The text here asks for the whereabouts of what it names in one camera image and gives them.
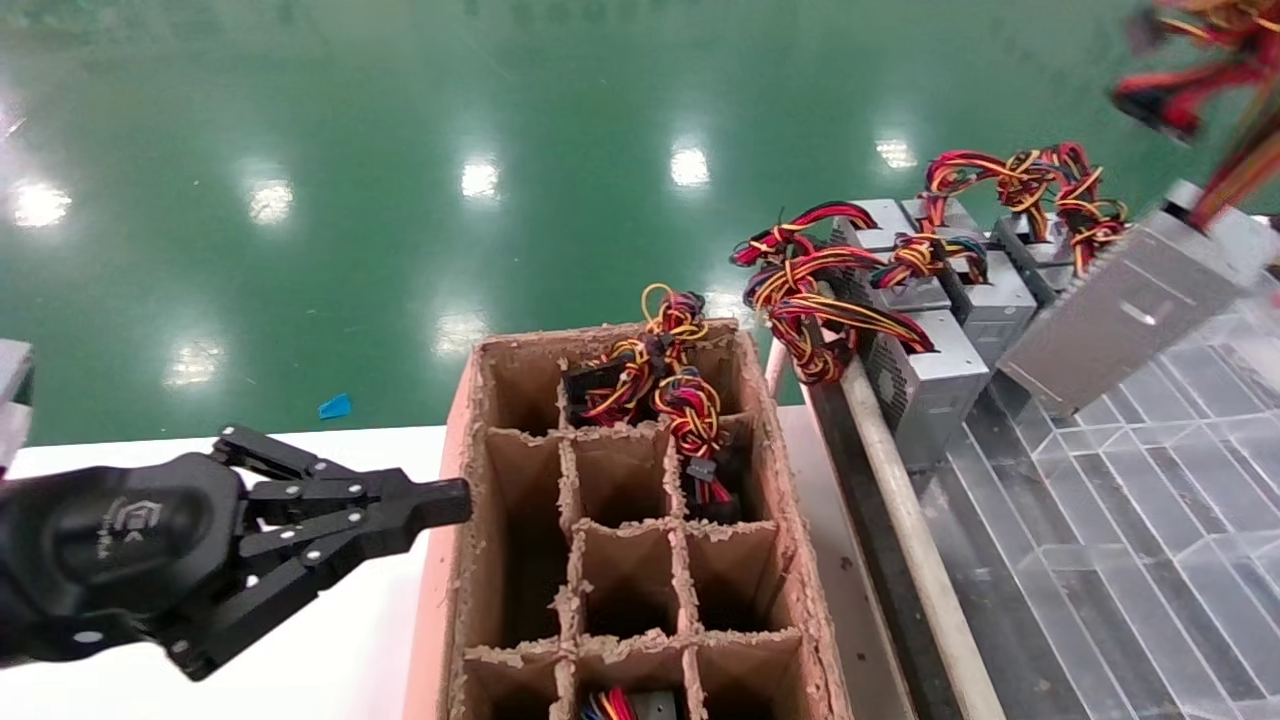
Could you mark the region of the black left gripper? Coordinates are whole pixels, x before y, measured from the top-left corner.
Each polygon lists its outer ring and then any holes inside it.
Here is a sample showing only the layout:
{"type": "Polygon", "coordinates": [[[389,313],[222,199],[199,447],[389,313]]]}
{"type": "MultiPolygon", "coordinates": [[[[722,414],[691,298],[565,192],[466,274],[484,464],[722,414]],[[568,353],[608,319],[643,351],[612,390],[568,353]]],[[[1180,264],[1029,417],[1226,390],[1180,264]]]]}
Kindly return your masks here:
{"type": "Polygon", "coordinates": [[[420,533],[472,514],[462,478],[356,471],[243,425],[220,433],[212,459],[9,480],[3,666],[164,641],[178,669],[202,682],[361,564],[406,553],[420,533]],[[257,509],[339,512],[236,544],[246,487],[227,466],[261,478],[247,491],[257,509]]]}

